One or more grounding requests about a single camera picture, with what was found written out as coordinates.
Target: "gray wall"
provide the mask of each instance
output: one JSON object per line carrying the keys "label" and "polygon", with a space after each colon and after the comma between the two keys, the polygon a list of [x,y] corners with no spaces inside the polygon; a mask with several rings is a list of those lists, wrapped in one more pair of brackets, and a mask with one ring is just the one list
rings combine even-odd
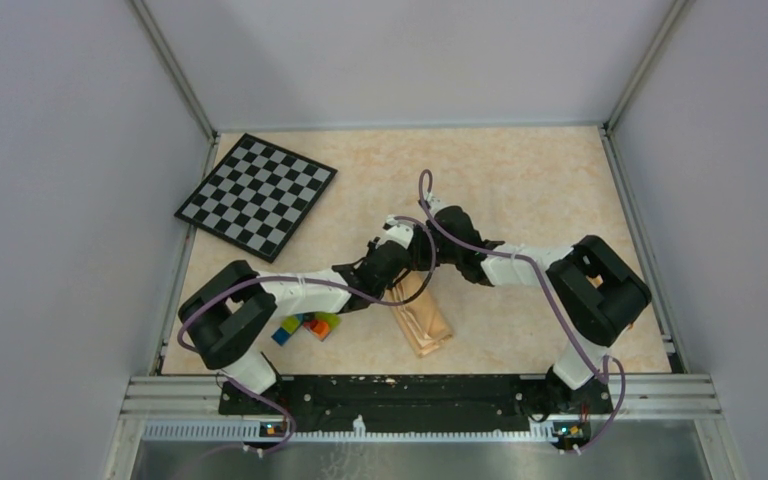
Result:
{"label": "gray wall", "polygon": [[0,1],[0,479],[101,475],[205,154],[124,1]]}
{"label": "gray wall", "polygon": [[150,0],[219,129],[604,120],[670,0]]}
{"label": "gray wall", "polygon": [[619,148],[686,356],[768,478],[768,2],[697,2]]}

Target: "beige marbled table surface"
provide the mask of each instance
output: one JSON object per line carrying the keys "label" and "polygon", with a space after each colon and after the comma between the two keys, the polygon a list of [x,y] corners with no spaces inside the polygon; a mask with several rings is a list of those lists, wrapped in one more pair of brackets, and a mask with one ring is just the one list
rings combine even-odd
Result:
{"label": "beige marbled table surface", "polygon": [[[209,233],[196,234],[181,300],[232,260],[259,271],[306,272],[352,262],[366,252],[387,214],[422,218],[423,168],[434,193],[460,205],[483,238],[534,246],[604,238],[640,271],[596,127],[273,132],[255,134],[339,170],[328,190],[268,264]],[[222,136],[221,159],[239,139]],[[189,192],[181,192],[183,201]],[[567,343],[538,288],[488,288],[452,266],[429,286],[454,337],[419,359],[386,307],[343,315],[324,341],[299,331],[279,347],[274,319],[255,342],[284,374],[544,373]],[[180,323],[176,323],[175,332]],[[199,357],[170,339],[165,374],[207,373]],[[613,348],[630,372],[669,372],[649,307]]]}

